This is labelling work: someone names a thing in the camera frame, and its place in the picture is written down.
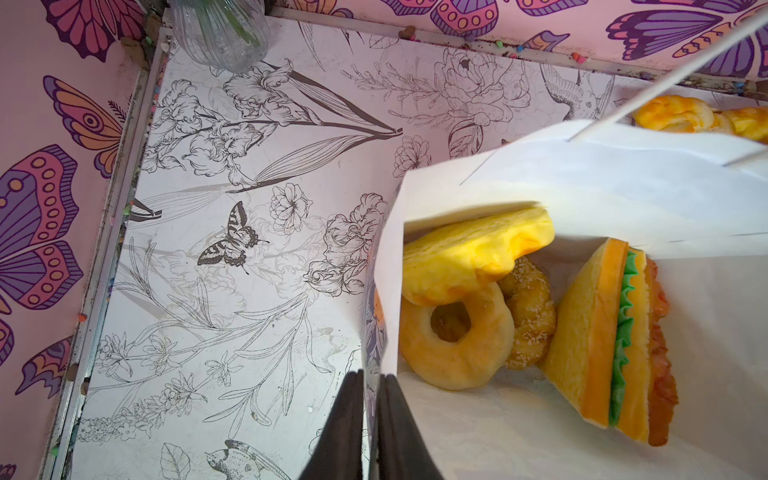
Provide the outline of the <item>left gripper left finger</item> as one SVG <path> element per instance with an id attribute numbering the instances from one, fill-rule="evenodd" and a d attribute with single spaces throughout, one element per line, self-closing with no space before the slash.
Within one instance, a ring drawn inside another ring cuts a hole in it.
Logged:
<path id="1" fill-rule="evenodd" d="M 363 478 L 364 373 L 348 372 L 300 480 Z"/>

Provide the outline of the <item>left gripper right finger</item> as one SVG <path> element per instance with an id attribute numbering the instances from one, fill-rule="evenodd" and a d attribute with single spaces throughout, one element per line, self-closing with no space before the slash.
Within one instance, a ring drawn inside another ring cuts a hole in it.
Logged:
<path id="1" fill-rule="evenodd" d="M 443 480 L 394 375 L 381 375 L 376 407 L 378 478 Z"/>

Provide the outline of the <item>plain ring donut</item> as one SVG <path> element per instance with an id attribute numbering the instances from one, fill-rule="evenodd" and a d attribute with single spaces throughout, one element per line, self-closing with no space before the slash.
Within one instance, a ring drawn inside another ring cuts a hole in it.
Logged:
<path id="1" fill-rule="evenodd" d="M 432 306 L 401 301 L 399 352 L 425 382 L 444 390 L 487 384 L 506 362 L 515 338 L 515 323 L 498 284 L 460 299 L 470 328 L 457 341 L 443 340 L 431 325 Z"/>

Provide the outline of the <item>sandwich bun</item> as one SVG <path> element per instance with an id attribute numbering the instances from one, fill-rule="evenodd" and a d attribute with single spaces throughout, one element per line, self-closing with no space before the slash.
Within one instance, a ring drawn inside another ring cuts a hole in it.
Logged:
<path id="1" fill-rule="evenodd" d="M 661 328 L 668 312 L 657 264 L 609 238 L 560 300 L 539 368 L 585 421 L 664 446 L 679 402 Z"/>

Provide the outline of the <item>floral white paper bag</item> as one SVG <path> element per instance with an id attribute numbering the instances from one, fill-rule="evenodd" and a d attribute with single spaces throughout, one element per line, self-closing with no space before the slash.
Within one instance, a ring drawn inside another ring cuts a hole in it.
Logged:
<path id="1" fill-rule="evenodd" d="M 408 172 L 377 242 L 376 479 L 763 479 L 767 149 L 692 103 Z"/>

